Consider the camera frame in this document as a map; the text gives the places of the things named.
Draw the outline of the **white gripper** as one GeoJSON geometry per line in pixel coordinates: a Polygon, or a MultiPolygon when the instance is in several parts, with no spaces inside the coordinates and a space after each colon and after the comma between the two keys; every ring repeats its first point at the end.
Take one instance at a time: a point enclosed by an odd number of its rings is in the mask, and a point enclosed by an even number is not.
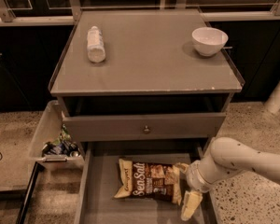
{"type": "Polygon", "coordinates": [[[181,219],[190,220],[203,200],[202,193],[208,192],[214,185],[214,163],[208,159],[196,160],[190,165],[178,162],[175,167],[186,175],[191,191],[186,191],[181,210],[181,219]]]}

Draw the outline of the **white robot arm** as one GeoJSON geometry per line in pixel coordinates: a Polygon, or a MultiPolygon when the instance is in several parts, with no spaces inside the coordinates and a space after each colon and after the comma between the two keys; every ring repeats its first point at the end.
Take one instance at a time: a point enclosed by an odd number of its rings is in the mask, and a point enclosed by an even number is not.
{"type": "Polygon", "coordinates": [[[280,224],[280,81],[263,104],[231,104],[220,137],[182,168],[187,224],[280,224]]]}

